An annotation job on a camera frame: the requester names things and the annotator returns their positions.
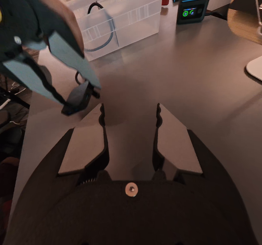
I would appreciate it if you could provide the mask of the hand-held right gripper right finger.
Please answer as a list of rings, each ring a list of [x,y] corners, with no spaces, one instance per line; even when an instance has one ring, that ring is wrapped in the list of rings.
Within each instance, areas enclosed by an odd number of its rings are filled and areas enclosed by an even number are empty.
[[[160,103],[156,118],[152,155],[154,171],[161,170],[166,175],[203,174],[187,127]]]

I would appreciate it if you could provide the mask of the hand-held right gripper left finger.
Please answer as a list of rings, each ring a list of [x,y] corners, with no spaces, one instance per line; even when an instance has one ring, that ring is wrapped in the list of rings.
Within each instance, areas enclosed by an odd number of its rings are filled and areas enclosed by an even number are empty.
[[[105,109],[99,103],[74,127],[59,175],[85,172],[94,175],[109,164]]]

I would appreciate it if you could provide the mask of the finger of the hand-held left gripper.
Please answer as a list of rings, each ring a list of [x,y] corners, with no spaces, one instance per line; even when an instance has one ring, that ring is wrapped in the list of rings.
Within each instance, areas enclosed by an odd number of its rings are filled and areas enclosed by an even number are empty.
[[[85,80],[73,90],[69,99],[87,99],[89,96],[99,99],[100,94],[95,89],[101,89],[100,81],[87,59],[82,58],[57,32],[48,41],[51,54],[67,67],[75,69]]]
[[[69,106],[53,87],[49,70],[45,66],[38,65],[30,56],[22,54],[14,59],[3,61],[3,66],[31,91],[62,106]]]

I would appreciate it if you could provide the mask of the dark grey USB hub adapter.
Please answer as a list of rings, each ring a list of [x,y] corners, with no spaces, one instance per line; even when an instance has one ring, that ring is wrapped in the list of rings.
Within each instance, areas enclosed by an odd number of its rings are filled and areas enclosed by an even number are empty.
[[[69,94],[66,105],[61,110],[61,114],[65,116],[71,116],[82,110],[85,110],[89,104],[91,97],[100,99],[100,93],[95,91],[94,86],[85,79],[84,83],[80,83],[78,80],[79,72],[76,72],[75,81],[78,86],[75,87]]]

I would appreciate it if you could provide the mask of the translucent plastic storage box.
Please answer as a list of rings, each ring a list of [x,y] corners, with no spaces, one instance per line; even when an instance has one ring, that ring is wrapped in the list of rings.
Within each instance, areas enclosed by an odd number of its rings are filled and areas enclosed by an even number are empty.
[[[158,33],[162,0],[60,0],[76,15],[88,61]]]

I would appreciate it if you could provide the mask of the wood-rimmed black monitor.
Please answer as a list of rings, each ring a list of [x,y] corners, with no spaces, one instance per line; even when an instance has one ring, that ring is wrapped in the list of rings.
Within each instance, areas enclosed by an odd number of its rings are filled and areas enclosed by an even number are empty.
[[[231,0],[227,13],[230,30],[261,45],[261,6],[262,0]]]

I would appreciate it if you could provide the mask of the dark grey power station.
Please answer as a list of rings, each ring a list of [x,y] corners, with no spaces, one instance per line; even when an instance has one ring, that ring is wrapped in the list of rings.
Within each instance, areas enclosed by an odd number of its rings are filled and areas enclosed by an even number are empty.
[[[201,22],[205,15],[209,0],[179,0],[177,25]]]

